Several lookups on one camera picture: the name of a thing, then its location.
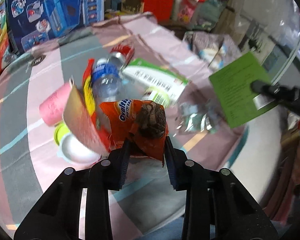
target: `clear plastic bag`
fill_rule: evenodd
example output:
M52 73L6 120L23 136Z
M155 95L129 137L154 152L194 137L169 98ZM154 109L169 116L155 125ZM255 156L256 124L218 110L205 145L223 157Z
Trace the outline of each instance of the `clear plastic bag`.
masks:
M198 5L198 0L181 0L179 5L178 21L189 24Z
M187 27L190 29L211 31L216 26L225 7L226 0L207 0L204 3L199 3Z
M183 41L213 72L241 57L238 47L229 35L186 32Z
M179 117L177 130L179 134L215 133L219 127L220 117L213 110L210 103L191 105L188 102L178 107Z

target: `green lid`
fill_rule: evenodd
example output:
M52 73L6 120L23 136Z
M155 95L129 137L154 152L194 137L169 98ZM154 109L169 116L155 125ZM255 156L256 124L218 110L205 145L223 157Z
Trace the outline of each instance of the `green lid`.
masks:
M59 145L61 139L63 136L65 136L67 133L70 133L70 130L66 126L64 122L58 124L54 131L54 141L56 142L57 145Z

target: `ovaltine logo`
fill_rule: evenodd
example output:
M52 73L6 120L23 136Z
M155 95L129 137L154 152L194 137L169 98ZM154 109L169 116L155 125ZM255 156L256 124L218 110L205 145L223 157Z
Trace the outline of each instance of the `ovaltine logo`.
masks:
M125 120L130 117L130 105L131 105L131 103L132 103L131 99L125 99L125 100L120 101L120 103L118 105L118 107L120 109L119 119L122 122L125 122Z

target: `blue toy box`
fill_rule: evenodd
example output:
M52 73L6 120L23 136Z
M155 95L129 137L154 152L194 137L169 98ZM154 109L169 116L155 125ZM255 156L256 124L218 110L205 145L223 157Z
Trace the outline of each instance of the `blue toy box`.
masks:
M104 0L7 0L19 52L104 20Z

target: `screw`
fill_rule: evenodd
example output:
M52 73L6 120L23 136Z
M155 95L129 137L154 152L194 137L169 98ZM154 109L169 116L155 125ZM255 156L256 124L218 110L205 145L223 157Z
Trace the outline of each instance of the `screw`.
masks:
M103 161L101 162L101 165L104 166L104 167L106 167L106 166L109 166L110 163L111 163L111 162L110 162L109 160L103 160Z
M228 176L228 175L230 174L230 171L229 171L228 169L222 169L222 170L221 170L221 173L222 173L223 175Z
M185 165L188 167L192 167L194 165L194 162L191 160L187 160L187 161L185 161Z
M72 169L72 168L66 168L66 169L65 169L65 174L66 174L66 175L70 175L70 174L72 174L72 172L73 172L73 169Z

